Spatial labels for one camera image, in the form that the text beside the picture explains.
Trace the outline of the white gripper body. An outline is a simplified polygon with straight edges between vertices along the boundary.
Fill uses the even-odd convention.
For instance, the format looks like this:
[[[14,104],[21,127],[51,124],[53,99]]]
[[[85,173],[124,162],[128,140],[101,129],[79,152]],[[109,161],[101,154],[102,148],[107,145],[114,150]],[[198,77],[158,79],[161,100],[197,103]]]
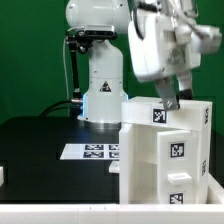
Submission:
[[[139,10],[132,15],[128,40],[134,74],[139,82],[154,81],[199,67],[201,55],[191,43],[176,41],[173,21],[160,13]]]

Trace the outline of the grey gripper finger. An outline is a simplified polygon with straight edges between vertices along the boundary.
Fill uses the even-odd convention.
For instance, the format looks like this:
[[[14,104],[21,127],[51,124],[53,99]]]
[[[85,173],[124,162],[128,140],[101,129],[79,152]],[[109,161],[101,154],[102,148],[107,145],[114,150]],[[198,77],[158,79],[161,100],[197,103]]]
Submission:
[[[166,111],[174,111],[180,108],[179,99],[176,96],[173,79],[171,77],[157,79],[155,81],[155,87]]]
[[[193,99],[192,73],[190,70],[177,74],[179,97],[185,100]]]

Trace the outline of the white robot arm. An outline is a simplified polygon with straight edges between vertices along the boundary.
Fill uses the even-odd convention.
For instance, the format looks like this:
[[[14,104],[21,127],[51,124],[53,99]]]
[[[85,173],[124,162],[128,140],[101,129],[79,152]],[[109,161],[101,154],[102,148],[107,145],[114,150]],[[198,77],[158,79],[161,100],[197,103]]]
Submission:
[[[128,36],[134,74],[140,82],[154,82],[163,108],[180,108],[193,98],[191,70],[200,55],[191,49],[198,31],[193,0],[69,0],[66,42],[72,58],[89,57],[89,88],[82,94],[74,82],[74,96],[83,100],[79,119],[89,124],[118,125],[123,90],[123,55],[111,42]]]

